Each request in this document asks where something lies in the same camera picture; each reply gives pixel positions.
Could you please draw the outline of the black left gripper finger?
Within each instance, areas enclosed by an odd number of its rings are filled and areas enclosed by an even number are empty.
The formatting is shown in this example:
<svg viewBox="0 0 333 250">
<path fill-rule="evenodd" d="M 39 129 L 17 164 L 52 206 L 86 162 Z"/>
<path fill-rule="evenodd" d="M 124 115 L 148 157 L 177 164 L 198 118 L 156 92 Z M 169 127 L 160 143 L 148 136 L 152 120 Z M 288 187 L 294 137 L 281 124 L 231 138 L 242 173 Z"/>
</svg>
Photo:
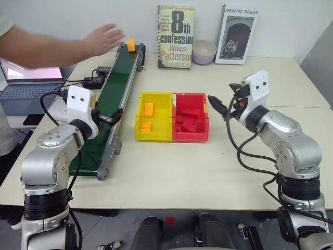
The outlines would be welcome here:
<svg viewBox="0 0 333 250">
<path fill-rule="evenodd" d="M 122 108 L 118 108 L 117 110 L 115 110 L 112 113 L 109 125 L 110 126 L 116 125 L 120 121 L 120 119 L 122 118 L 122 115 L 123 115 L 123 109 Z"/>
</svg>

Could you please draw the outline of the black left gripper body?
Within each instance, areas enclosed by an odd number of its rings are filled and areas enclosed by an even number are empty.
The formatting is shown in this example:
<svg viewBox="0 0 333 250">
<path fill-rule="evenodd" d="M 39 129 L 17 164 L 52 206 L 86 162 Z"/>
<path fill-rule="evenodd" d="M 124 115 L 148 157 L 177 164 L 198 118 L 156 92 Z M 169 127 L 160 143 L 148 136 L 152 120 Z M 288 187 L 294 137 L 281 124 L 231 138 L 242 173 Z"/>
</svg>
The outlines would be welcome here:
<svg viewBox="0 0 333 250">
<path fill-rule="evenodd" d="M 91 111 L 91 117 L 96 124 L 100 124 L 101 122 L 111 124 L 112 122 L 112 119 L 110 117 L 102 115 L 97 109 L 93 109 Z"/>
</svg>

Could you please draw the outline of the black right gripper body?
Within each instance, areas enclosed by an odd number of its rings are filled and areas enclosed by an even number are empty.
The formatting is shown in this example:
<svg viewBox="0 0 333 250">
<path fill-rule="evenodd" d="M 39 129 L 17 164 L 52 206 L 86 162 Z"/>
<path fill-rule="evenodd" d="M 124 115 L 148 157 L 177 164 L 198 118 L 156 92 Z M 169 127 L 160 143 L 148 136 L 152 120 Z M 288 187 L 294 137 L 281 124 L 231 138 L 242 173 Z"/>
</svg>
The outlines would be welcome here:
<svg viewBox="0 0 333 250">
<path fill-rule="evenodd" d="M 250 95 L 249 85 L 242 86 L 240 92 L 234 93 L 235 102 L 233 103 L 233 108 L 234 108 L 234 111 L 232 112 L 233 118 L 240 119 L 240 116 L 247 107 L 248 104 L 247 97 L 249 95 Z"/>
</svg>

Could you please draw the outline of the person's bare hand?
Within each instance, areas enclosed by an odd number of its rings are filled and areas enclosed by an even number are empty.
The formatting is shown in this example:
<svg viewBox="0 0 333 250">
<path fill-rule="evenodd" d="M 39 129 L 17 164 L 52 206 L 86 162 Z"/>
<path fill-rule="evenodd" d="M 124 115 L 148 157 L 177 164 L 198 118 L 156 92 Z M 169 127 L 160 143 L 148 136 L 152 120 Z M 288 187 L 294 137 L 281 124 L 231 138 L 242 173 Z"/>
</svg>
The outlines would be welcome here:
<svg viewBox="0 0 333 250">
<path fill-rule="evenodd" d="M 83 40 L 83 49 L 88 57 L 100 56 L 121 44 L 124 33 L 114 23 L 103 25 L 92 31 Z"/>
</svg>

